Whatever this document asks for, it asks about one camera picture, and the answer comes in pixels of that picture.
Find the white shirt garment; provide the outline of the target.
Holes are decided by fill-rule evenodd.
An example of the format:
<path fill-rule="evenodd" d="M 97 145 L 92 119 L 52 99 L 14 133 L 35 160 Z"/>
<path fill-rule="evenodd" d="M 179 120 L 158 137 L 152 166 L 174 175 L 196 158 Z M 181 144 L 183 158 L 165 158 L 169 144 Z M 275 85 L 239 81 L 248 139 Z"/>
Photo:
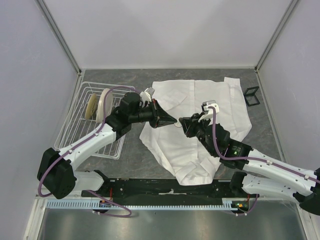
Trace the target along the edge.
<path fill-rule="evenodd" d="M 219 107 L 216 121 L 232 139 L 241 142 L 252 128 L 238 78 L 155 81 L 152 88 L 159 105 L 176 119 L 201 113 L 202 103 L 213 100 Z M 197 138 L 187 138 L 181 127 L 152 128 L 146 123 L 139 138 L 180 185 L 210 184 L 220 166 L 219 158 L 210 156 Z"/>

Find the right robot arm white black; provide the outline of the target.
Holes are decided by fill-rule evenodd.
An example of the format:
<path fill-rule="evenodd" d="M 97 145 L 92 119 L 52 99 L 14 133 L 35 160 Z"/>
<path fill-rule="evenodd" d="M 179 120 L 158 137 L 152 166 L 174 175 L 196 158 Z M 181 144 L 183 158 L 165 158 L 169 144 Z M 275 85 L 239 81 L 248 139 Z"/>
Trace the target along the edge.
<path fill-rule="evenodd" d="M 229 184 L 233 196 L 276 196 L 299 204 L 311 214 L 320 214 L 319 169 L 287 164 L 232 139 L 230 132 L 216 123 L 215 114 L 207 119 L 206 114 L 195 113 L 178 121 L 186 137 L 197 138 L 210 156 L 236 170 Z"/>

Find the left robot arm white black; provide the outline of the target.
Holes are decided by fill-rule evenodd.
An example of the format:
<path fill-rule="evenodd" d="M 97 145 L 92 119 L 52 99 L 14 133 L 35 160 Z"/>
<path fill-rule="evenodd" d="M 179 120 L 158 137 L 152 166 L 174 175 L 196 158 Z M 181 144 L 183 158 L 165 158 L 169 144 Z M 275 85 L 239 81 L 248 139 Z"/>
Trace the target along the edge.
<path fill-rule="evenodd" d="M 127 134 L 135 123 L 149 123 L 156 129 L 173 125 L 177 119 L 168 114 L 149 93 L 152 88 L 139 93 L 130 89 L 120 100 L 119 106 L 107 113 L 107 98 L 112 97 L 112 89 L 105 89 L 100 96 L 102 104 L 97 113 L 102 122 L 93 131 L 69 146 L 55 150 L 48 148 L 42 156 L 37 173 L 38 195 L 63 199 L 72 191 L 92 190 L 99 197 L 106 196 L 110 185 L 93 171 L 76 175 L 76 169 L 93 153 L 116 142 Z"/>

